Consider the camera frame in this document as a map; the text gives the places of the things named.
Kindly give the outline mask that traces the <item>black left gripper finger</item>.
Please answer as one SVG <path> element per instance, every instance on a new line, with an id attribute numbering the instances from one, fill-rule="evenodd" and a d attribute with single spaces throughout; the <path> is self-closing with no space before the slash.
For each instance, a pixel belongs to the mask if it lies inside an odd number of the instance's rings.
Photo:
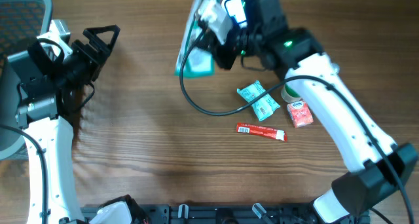
<path id="1" fill-rule="evenodd" d="M 56 46 L 56 45 L 52 45 L 48 43 L 41 44 L 47 56 L 51 60 L 55 60 L 59 56 L 59 54 L 62 53 L 60 48 L 64 50 L 63 51 L 64 59 L 72 55 L 73 50 L 69 46 L 70 37 L 71 37 L 71 32 L 65 20 L 54 19 L 50 22 L 49 31 L 38 36 L 37 38 L 48 39 L 58 45 Z"/>
<path id="2" fill-rule="evenodd" d="M 117 41 L 120 28 L 117 25 L 86 28 L 83 35 L 100 54 L 110 56 Z"/>

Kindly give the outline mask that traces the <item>green packaged goods bag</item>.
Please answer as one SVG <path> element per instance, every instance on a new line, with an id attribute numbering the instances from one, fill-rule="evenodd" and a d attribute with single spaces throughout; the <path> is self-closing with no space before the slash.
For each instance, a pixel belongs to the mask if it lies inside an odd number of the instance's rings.
<path id="1" fill-rule="evenodd" d="M 192 3 L 189 17 L 185 26 L 185 32 L 181 43 L 181 48 L 177 57 L 175 75 L 179 76 L 181 62 L 183 57 L 186 55 L 190 45 L 200 34 L 202 29 L 198 26 L 197 21 L 194 19 L 194 13 L 198 10 L 201 3 L 206 0 L 194 0 Z M 189 57 L 187 58 L 183 76 L 184 78 L 199 78 L 209 77 L 214 74 L 214 60 L 209 52 L 194 48 Z"/>

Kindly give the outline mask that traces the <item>teal tissue packet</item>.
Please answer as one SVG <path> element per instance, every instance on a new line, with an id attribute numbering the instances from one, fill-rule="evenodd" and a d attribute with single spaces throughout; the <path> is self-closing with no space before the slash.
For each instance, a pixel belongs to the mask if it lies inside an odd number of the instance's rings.
<path id="1" fill-rule="evenodd" d="M 265 92 L 266 90 L 259 81 L 255 81 L 245 88 L 237 89 L 237 93 L 248 103 Z M 270 94 L 265 94 L 260 100 L 252 104 L 252 108 L 258 120 L 263 121 L 272 116 L 280 108 L 280 105 Z"/>

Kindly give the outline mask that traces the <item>green lid glass jar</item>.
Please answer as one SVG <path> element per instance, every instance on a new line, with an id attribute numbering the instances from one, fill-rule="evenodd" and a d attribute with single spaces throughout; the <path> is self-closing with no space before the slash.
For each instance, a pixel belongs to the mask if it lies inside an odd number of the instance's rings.
<path id="1" fill-rule="evenodd" d="M 293 103 L 301 100 L 301 97 L 287 84 L 281 90 L 281 97 L 287 103 Z"/>

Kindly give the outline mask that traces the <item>red carton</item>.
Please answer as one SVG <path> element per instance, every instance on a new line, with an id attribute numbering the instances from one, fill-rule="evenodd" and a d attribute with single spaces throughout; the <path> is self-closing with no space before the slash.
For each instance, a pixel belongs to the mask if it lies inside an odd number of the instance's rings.
<path id="1" fill-rule="evenodd" d="M 287 111 L 295 128 L 312 124 L 314 121 L 308 104 L 304 100 L 289 103 L 287 105 Z"/>

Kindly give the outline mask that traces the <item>red stick sachet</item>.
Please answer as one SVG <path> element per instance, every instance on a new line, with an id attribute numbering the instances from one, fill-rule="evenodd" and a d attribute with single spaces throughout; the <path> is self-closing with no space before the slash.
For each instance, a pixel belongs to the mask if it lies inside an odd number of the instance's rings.
<path id="1" fill-rule="evenodd" d="M 236 125 L 236 131 L 237 133 L 251 134 L 280 141 L 287 141 L 287 134 L 283 130 L 278 130 L 265 126 L 257 126 L 253 124 L 239 122 Z"/>

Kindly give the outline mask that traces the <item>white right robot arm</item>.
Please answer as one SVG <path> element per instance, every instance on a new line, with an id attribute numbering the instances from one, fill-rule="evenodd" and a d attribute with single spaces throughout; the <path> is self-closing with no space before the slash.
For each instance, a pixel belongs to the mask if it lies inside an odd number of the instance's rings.
<path id="1" fill-rule="evenodd" d="M 195 45 L 230 69 L 237 56 L 257 56 L 313 111 L 335 142 L 347 173 L 313 203 L 324 223 L 371 210 L 405 184 L 418 161 L 415 148 L 398 145 L 346 88 L 333 62 L 305 28 L 290 28 L 279 0 L 232 0 L 227 8 L 204 1 L 195 13 L 203 32 Z"/>

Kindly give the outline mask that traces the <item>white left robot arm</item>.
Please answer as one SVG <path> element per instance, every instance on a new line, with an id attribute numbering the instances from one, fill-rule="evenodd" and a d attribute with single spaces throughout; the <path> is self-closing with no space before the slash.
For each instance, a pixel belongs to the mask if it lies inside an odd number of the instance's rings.
<path id="1" fill-rule="evenodd" d="M 92 86 L 110 57 L 120 28 L 86 28 L 84 44 L 71 45 L 46 32 L 16 45 L 7 57 L 17 74 L 16 126 L 1 128 L 25 140 L 29 161 L 28 223 L 85 223 L 75 190 L 72 161 L 74 131 L 67 117 L 86 102 L 75 103 L 70 93 Z"/>

